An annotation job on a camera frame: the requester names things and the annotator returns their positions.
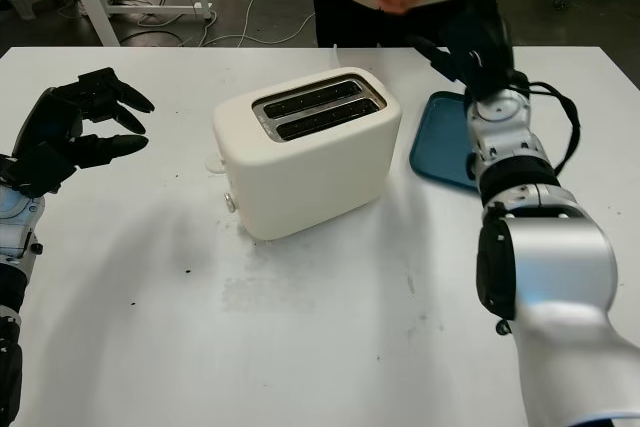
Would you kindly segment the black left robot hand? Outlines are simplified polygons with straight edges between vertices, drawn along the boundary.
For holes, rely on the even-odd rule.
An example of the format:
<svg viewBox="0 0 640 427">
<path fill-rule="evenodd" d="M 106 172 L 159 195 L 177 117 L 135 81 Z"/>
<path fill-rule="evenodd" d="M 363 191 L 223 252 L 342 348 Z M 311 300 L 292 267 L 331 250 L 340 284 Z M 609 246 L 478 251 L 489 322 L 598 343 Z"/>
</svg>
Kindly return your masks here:
<svg viewBox="0 0 640 427">
<path fill-rule="evenodd" d="M 80 75 L 76 82 L 51 87 L 40 96 L 18 134 L 12 156 L 24 159 L 48 146 L 74 167 L 106 165 L 148 144 L 146 129 L 132 110 L 151 113 L 155 107 L 112 68 Z M 85 135 L 85 120 L 113 120 L 130 133 L 109 138 Z"/>
</svg>

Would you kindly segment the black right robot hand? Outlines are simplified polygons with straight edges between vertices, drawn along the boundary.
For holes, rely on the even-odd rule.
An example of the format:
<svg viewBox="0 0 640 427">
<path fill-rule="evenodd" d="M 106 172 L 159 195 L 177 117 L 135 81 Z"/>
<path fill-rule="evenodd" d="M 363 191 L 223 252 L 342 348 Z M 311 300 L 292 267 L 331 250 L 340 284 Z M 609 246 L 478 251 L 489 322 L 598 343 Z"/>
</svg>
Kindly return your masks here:
<svg viewBox="0 0 640 427">
<path fill-rule="evenodd" d="M 496 0 L 465 0 L 438 32 L 438 45 L 418 35 L 408 44 L 448 80 L 462 82 L 474 101 L 507 89 L 517 78 L 507 24 Z"/>
</svg>

